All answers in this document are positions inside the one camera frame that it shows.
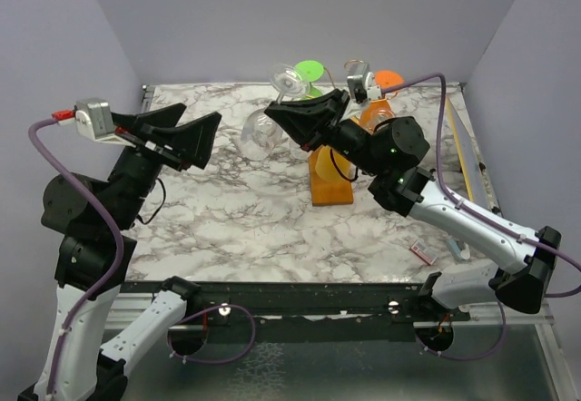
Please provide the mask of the green plastic wine glass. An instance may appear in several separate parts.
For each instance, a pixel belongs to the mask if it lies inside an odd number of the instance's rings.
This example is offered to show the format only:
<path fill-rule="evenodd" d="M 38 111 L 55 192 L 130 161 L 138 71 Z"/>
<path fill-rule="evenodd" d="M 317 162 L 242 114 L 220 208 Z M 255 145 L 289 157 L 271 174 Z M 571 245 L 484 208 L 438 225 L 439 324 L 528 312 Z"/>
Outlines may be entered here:
<path fill-rule="evenodd" d="M 324 65 L 316 60 L 303 60 L 298 62 L 295 65 L 295 68 L 309 84 L 309 89 L 307 93 L 302 96 L 302 99 L 314 99 L 322 96 L 321 90 L 316 87 L 314 83 L 317 82 L 322 77 L 322 75 L 324 75 Z"/>

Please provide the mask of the yellow plastic wine glass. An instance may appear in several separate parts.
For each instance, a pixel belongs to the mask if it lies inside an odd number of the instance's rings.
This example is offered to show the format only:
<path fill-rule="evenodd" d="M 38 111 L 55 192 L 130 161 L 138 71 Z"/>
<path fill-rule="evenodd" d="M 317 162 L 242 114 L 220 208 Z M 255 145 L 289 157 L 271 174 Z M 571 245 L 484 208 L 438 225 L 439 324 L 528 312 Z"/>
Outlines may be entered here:
<path fill-rule="evenodd" d="M 328 183 L 346 182 L 354 178 L 351 163 L 329 146 L 322 146 L 319 149 L 315 172 Z"/>

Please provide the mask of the orange plastic wine glass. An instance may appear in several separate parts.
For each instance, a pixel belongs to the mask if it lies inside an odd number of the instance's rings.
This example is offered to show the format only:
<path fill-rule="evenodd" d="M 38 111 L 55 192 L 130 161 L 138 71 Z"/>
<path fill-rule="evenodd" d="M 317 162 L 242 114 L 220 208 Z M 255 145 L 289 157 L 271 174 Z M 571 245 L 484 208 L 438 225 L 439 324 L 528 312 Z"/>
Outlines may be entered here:
<path fill-rule="evenodd" d="M 375 74 L 376 83 L 381 87 L 381 90 L 399 85 L 401 83 L 404 83 L 404 79 L 399 73 L 396 73 L 396 72 L 393 72 L 390 70 L 380 70 L 380 71 L 376 71 L 374 74 Z M 390 93 L 390 94 L 383 94 L 381 99 L 379 99 L 377 101 L 370 102 L 369 105 L 367 106 L 367 108 L 364 109 L 359 114 L 359 125 L 362 127 L 361 122 L 360 122 L 361 115 L 364 112 L 366 112 L 367 110 L 373 110 L 373 109 L 378 109 L 378 108 L 391 109 L 391 107 L 389 105 L 389 99 L 395 98 L 398 95 L 398 93 L 399 92 L 394 92 L 394 93 Z"/>

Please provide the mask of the clear glass tumbler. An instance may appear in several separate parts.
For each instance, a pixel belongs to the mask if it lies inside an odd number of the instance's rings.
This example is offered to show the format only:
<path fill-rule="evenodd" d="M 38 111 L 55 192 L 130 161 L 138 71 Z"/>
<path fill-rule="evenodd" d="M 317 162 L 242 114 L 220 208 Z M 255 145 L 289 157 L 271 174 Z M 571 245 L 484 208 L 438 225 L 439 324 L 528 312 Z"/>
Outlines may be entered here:
<path fill-rule="evenodd" d="M 363 128 L 373 133 L 379 124 L 394 117 L 395 113 L 391 109 L 378 108 L 364 112 L 361 115 L 360 122 Z"/>

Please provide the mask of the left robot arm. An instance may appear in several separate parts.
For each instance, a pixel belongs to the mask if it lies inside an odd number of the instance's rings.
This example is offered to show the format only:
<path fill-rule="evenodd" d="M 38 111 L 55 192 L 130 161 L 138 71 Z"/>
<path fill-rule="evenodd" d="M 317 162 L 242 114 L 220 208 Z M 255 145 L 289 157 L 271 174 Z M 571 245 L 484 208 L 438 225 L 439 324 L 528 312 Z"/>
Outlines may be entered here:
<path fill-rule="evenodd" d="M 55 270 L 57 308 L 44 369 L 23 400 L 118 400 L 135 365 L 172 325 L 193 322 L 202 309 L 200 288 L 178 277 L 165 280 L 151 305 L 116 338 L 103 340 L 106 319 L 125 281 L 136 242 L 126 231 L 163 168 L 186 171 L 209 162 L 221 122 L 211 112 L 181 123 L 181 103 L 135 115 L 112 112 L 108 102 L 82 99 L 55 112 L 45 126 L 70 123 L 85 138 L 119 144 L 109 176 L 68 171 L 29 130 L 33 146 L 53 163 L 43 195 L 44 227 L 63 237 Z"/>

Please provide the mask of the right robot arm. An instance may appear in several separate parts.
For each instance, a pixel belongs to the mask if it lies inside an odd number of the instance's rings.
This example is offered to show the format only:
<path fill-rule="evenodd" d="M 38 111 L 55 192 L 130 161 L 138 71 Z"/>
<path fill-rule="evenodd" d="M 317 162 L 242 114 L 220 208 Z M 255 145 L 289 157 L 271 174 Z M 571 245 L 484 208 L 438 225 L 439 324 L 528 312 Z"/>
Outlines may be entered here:
<path fill-rule="evenodd" d="M 430 276 L 417 298 L 419 314 L 437 320 L 449 309 L 490 301 L 538 313 L 560 233 L 520 226 L 454 194 L 420 167 L 429 144 L 414 118 L 395 117 L 368 132 L 344 118 L 349 101 L 335 89 L 312 100 L 272 102 L 265 113 L 304 151 L 329 146 L 372 176 L 369 192 L 383 209 L 443 230 L 487 257 L 473 269 Z"/>

